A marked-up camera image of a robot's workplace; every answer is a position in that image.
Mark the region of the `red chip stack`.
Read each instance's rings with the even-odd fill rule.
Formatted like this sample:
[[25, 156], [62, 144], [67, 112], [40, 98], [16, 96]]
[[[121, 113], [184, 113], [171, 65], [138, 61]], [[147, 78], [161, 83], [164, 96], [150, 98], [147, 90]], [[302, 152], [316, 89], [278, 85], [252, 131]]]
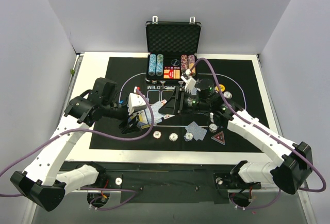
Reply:
[[161, 132], [160, 131], [155, 131], [153, 133], [153, 137], [156, 138], [156, 139], [159, 139], [161, 137]]

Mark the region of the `blue playing card deck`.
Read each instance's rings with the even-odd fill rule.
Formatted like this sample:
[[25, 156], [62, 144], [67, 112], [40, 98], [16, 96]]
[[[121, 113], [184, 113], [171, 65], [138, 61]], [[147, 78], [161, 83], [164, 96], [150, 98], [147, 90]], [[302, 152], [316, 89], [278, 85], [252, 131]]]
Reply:
[[149, 110], [141, 110], [132, 114], [128, 119], [129, 122], [136, 124], [139, 129], [146, 129], [151, 126], [151, 116]]

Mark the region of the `blue chip stack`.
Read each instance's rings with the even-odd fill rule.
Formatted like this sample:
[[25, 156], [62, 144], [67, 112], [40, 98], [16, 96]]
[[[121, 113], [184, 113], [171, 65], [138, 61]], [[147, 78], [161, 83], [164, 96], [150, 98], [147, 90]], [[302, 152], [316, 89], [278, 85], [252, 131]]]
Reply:
[[186, 132], [186, 134], [184, 135], [184, 140], [186, 142], [190, 142], [193, 140], [193, 134], [191, 132]]

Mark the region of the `grey chip stack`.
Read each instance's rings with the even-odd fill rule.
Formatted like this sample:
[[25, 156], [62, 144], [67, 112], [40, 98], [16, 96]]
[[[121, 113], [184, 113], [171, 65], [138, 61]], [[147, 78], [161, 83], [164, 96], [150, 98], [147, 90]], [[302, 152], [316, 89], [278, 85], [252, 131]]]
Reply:
[[176, 133], [171, 133], [170, 135], [169, 135], [169, 140], [170, 141], [177, 141], [177, 139], [178, 139], [178, 135], [176, 134]]

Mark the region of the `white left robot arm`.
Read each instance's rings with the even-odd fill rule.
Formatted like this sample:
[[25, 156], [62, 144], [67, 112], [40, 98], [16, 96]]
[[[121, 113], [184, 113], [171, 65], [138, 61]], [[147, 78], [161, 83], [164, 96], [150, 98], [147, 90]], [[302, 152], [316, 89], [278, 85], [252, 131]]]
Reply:
[[70, 100], [50, 141], [23, 171], [15, 171], [10, 178], [24, 197], [49, 212], [72, 191], [85, 186], [99, 189], [107, 185], [106, 169], [95, 162], [63, 174], [59, 171], [79, 139], [96, 121], [110, 117], [126, 124], [138, 108], [147, 107], [138, 87], [129, 94], [126, 105], [116, 104], [113, 101], [116, 85], [112, 80], [98, 78], [92, 89]]

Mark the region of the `red triangular dealer marker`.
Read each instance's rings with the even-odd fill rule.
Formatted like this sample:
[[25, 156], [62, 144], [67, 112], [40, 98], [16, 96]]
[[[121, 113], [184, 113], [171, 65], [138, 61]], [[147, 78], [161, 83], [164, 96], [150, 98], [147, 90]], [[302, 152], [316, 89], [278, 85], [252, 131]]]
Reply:
[[212, 140], [222, 144], [222, 145], [225, 145], [225, 137], [224, 137], [224, 132], [221, 131], [217, 134], [215, 134], [214, 136], [211, 137]]

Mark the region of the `yellow big blind button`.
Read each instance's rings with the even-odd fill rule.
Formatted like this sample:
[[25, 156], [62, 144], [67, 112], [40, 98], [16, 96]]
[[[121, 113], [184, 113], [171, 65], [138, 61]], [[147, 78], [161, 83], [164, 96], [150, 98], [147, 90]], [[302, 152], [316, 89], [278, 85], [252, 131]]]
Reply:
[[215, 86], [215, 90], [216, 90], [217, 92], [219, 92], [219, 91], [224, 92], [224, 91], [225, 91], [225, 86], [222, 85], [222, 84], [220, 84], [219, 86], [220, 86], [220, 87]]

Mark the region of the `blue backed card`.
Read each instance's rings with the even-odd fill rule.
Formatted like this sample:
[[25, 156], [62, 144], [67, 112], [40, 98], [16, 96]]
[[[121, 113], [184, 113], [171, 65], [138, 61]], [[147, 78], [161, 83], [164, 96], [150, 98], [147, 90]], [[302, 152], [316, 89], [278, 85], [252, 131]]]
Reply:
[[207, 133], [207, 130], [203, 127], [197, 127], [194, 132], [193, 132], [193, 137], [195, 140], [200, 140], [202, 141]]
[[199, 129], [200, 129], [200, 127], [196, 122], [192, 122], [186, 126], [187, 132], [190, 132], [190, 133], [197, 133], [199, 131]]
[[151, 106], [154, 115], [154, 125], [162, 122], [165, 119], [174, 117], [173, 114], [161, 114], [159, 112], [161, 107], [163, 107], [163, 103], [161, 101], [158, 101]]

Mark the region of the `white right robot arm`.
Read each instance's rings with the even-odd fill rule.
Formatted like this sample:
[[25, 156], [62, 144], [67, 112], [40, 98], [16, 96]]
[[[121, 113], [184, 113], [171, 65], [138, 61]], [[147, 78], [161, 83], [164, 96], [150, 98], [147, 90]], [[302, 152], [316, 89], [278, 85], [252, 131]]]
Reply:
[[271, 159], [268, 163], [239, 162], [230, 175], [235, 187], [248, 183], [271, 183], [293, 195], [312, 173], [312, 151], [308, 144], [285, 139], [250, 116], [240, 105], [231, 100], [225, 102], [211, 79], [199, 80], [192, 90], [175, 87], [159, 112], [208, 114], [212, 124], [238, 134]]

